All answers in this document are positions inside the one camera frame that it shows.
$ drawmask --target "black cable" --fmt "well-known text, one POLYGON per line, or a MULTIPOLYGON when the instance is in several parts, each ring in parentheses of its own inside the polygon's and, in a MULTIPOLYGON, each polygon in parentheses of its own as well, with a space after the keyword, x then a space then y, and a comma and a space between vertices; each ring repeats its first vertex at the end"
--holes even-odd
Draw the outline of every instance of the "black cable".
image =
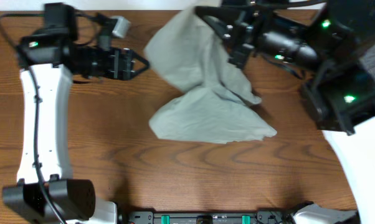
POLYGON ((290 2, 288 4, 262 4, 258 3, 258 6, 266 7, 269 9, 288 9, 290 7, 305 7, 313 6, 315 4, 325 3, 327 0, 309 0, 309 1, 300 1, 300 2, 290 2))
POLYGON ((305 75, 305 72, 302 70, 301 71, 301 76, 299 76, 297 74, 296 71, 294 71, 294 69, 290 68, 289 66, 287 65, 284 65, 284 64, 281 64, 281 63, 277 63, 277 62, 273 62, 271 60, 269 60, 266 56, 262 56, 262 58, 267 61, 268 63, 270 63, 271 65, 274 65, 278 68, 281 68, 281 69, 284 69, 286 70, 288 73, 292 74, 295 78, 299 79, 299 80, 304 80, 306 75, 305 75))
POLYGON ((97 32, 97 28, 96 28, 95 17, 89 16, 88 14, 84 13, 81 10, 77 10, 77 12, 79 13, 79 14, 77 14, 77 16, 84 17, 84 18, 87 18, 87 19, 90 20, 90 22, 92 24, 92 28, 93 28, 93 33, 94 33, 94 35, 92 36, 92 38, 88 42, 83 43, 83 44, 77 44, 77 46, 83 47, 83 46, 86 46, 86 45, 92 43, 97 38, 99 33, 97 32))
POLYGON ((23 54, 21 50, 19 50, 12 40, 9 38, 8 34, 3 29, 3 26, 1 25, 1 19, 4 17, 34 17, 34 16, 42 16, 42 14, 3 14, 0 15, 0 33, 6 40, 6 42, 13 48, 14 51, 16 51, 17 55, 19 56, 19 60, 21 63, 21 67, 28 70, 31 76, 31 80, 34 86, 35 91, 35 103, 36 103, 36 115, 35 115, 35 121, 34 121, 34 165, 36 168, 36 173, 38 177, 38 186, 40 191, 42 192, 42 195, 44 196, 46 202, 49 204, 50 209, 55 213, 55 216, 61 224, 67 224, 60 212, 56 209, 51 197, 49 196, 48 192, 45 189, 44 186, 44 178, 42 176, 42 172, 40 170, 40 163, 38 160, 38 122, 39 122, 39 103, 40 103, 40 97, 39 97, 39 91, 38 91, 38 84, 36 80, 36 76, 34 75, 34 72, 32 71, 31 67, 28 66, 27 57, 23 54))

